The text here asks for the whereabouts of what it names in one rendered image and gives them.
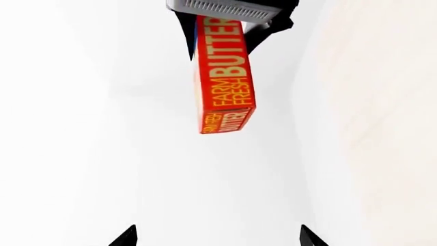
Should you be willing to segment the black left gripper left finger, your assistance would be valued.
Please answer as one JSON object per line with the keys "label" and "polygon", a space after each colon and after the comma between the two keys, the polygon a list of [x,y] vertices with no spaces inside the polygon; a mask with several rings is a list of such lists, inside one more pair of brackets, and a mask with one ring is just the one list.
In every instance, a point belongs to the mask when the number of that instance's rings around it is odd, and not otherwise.
{"label": "black left gripper left finger", "polygon": [[137,241],[137,227],[131,225],[108,246],[137,246]]}

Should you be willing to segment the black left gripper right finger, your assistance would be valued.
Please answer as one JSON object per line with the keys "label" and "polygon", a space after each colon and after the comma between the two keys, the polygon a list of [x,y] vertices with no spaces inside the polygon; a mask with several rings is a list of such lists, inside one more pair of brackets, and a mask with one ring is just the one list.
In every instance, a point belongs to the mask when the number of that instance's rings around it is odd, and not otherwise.
{"label": "black left gripper right finger", "polygon": [[301,225],[300,246],[329,246],[306,225]]}

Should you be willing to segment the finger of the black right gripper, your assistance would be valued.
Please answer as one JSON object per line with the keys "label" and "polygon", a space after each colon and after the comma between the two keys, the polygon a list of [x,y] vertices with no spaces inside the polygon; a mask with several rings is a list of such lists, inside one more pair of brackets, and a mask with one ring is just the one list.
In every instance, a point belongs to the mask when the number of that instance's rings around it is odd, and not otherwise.
{"label": "finger of the black right gripper", "polygon": [[176,11],[174,11],[174,13],[180,22],[182,31],[184,32],[189,59],[192,61],[197,41],[197,16],[195,14],[187,14]]}
{"label": "finger of the black right gripper", "polygon": [[279,0],[285,7],[271,20],[264,24],[249,23],[244,30],[247,53],[252,53],[257,46],[274,33],[291,29],[294,22],[291,14],[298,6],[300,0]]}

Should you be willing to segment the red butter box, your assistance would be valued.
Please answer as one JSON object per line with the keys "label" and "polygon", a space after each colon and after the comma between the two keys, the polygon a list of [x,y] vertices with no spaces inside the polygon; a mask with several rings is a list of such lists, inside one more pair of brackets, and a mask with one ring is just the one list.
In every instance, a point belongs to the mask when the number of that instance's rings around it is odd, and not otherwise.
{"label": "red butter box", "polygon": [[256,109],[242,25],[237,20],[198,16],[195,37],[199,132],[240,131]]}

